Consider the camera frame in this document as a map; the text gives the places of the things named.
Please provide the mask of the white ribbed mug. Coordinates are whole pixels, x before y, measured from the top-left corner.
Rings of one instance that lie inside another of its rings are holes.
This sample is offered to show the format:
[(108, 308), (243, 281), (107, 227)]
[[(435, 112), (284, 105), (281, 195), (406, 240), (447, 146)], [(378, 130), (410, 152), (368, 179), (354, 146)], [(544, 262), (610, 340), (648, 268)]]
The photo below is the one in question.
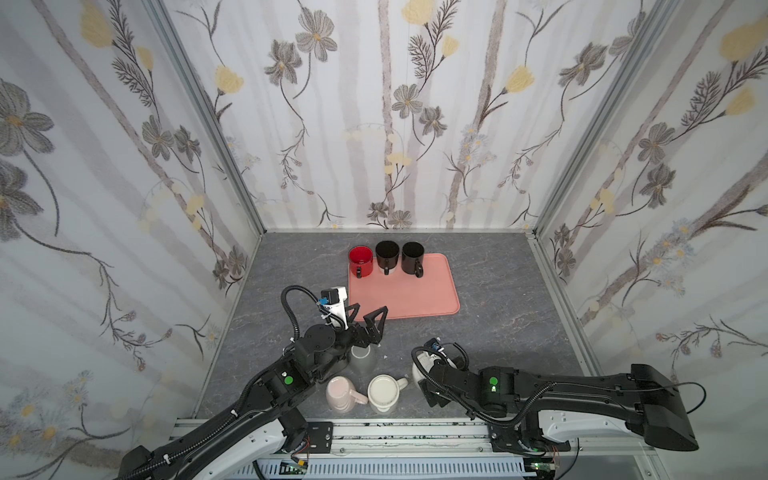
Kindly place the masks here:
[(447, 355), (445, 349), (419, 350), (416, 352), (416, 359), (413, 361), (411, 371), (414, 383), (417, 386), (422, 387), (427, 384), (424, 372), (429, 373), (439, 360), (451, 367), (456, 367), (456, 363)]

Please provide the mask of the light grey mug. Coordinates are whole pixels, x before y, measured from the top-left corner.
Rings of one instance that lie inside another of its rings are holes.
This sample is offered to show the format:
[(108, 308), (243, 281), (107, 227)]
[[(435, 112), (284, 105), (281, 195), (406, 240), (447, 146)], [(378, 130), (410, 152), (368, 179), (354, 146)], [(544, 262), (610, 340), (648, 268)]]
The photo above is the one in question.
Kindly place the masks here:
[(366, 347), (352, 346), (349, 356), (350, 368), (359, 376), (370, 375), (377, 364), (377, 352), (373, 345)]

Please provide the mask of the red mug black handle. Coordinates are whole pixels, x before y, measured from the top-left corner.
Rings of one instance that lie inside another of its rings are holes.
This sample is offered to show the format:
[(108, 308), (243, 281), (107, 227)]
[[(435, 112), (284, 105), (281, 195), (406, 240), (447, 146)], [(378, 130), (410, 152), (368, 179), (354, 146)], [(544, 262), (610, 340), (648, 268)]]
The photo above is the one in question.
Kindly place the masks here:
[(355, 246), (348, 253), (349, 271), (353, 278), (369, 276), (374, 268), (374, 253), (367, 246)]

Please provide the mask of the cream mug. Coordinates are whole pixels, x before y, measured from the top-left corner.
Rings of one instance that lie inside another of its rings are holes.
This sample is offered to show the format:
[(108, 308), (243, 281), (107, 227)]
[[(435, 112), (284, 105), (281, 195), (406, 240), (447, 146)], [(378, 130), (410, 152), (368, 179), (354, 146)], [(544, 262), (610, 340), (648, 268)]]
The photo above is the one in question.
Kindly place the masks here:
[(408, 384), (407, 378), (396, 379), (387, 374), (377, 375), (368, 384), (368, 404), (378, 414), (390, 413), (397, 406), (401, 391)]

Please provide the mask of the black mug white base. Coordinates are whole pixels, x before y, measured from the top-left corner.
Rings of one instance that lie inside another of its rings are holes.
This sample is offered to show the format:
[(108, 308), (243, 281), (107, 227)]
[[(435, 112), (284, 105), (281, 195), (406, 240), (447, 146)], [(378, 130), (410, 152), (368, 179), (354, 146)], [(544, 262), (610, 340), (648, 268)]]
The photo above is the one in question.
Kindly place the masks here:
[(392, 273), (399, 262), (400, 247), (391, 240), (379, 242), (375, 247), (377, 265), (384, 275)]

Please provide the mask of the black mug white rim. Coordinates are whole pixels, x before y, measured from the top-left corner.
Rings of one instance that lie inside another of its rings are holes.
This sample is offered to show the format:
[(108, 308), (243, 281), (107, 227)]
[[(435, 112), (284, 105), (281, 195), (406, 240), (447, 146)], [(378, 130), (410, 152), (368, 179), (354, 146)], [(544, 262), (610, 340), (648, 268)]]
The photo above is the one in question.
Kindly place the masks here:
[(407, 275), (422, 278), (424, 276), (424, 246), (418, 242), (407, 242), (402, 246), (401, 269)]

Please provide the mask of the pink mug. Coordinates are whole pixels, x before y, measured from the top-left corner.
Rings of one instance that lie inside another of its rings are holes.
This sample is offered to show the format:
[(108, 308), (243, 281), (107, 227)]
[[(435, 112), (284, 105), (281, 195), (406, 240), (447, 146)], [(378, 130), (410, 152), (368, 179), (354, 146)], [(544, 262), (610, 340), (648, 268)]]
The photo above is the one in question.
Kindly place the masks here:
[(326, 401), (336, 413), (348, 413), (357, 405), (366, 405), (368, 397), (358, 392), (353, 383), (344, 376), (333, 377), (326, 386)]

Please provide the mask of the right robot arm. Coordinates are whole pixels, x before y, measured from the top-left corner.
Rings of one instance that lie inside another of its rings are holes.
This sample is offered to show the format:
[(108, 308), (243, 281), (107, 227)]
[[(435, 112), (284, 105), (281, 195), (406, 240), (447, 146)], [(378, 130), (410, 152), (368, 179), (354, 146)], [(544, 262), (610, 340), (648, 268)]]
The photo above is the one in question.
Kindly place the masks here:
[(650, 365), (634, 364), (627, 373), (596, 377), (499, 366), (472, 372), (466, 354), (451, 360), (435, 343), (415, 347), (411, 359), (429, 405), (458, 404), (470, 419), (485, 422), (508, 440), (514, 452), (567, 446), (545, 433), (539, 420), (544, 411), (617, 419), (656, 449), (699, 448), (679, 385)]

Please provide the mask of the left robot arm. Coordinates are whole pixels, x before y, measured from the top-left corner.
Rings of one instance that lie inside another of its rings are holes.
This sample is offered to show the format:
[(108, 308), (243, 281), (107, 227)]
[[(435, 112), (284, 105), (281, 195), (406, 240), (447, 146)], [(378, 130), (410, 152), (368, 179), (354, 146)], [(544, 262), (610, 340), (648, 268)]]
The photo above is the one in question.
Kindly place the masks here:
[(255, 374), (230, 406), (190, 433), (153, 451), (138, 446), (125, 454), (119, 478), (223, 479), (261, 455), (296, 448), (308, 431), (299, 405), (347, 367), (352, 348), (383, 338), (387, 307), (358, 322), (359, 304), (346, 304), (342, 293), (285, 287), (280, 302), (293, 333), (282, 355)]

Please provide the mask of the pink plastic tray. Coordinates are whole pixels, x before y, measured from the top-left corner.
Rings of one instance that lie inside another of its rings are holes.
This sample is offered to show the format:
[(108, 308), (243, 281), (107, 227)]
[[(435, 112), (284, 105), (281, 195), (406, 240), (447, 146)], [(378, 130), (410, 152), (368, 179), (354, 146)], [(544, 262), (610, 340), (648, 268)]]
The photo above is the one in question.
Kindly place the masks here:
[(401, 269), (384, 275), (378, 267), (362, 278), (349, 272), (348, 300), (359, 304), (365, 314), (386, 306), (388, 320), (456, 314), (460, 301), (447, 257), (426, 254), (424, 269), (422, 278)]

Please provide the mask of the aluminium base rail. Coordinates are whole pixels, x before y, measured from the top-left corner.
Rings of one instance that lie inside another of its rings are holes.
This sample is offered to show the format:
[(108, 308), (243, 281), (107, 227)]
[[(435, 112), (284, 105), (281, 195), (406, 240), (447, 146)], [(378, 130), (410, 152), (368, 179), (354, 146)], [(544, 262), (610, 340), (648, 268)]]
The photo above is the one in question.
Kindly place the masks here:
[(498, 452), (479, 421), (337, 419), (313, 422), (310, 447), (261, 455), (223, 479), (665, 479), (658, 454), (637, 439), (567, 435), (569, 452), (537, 458)]

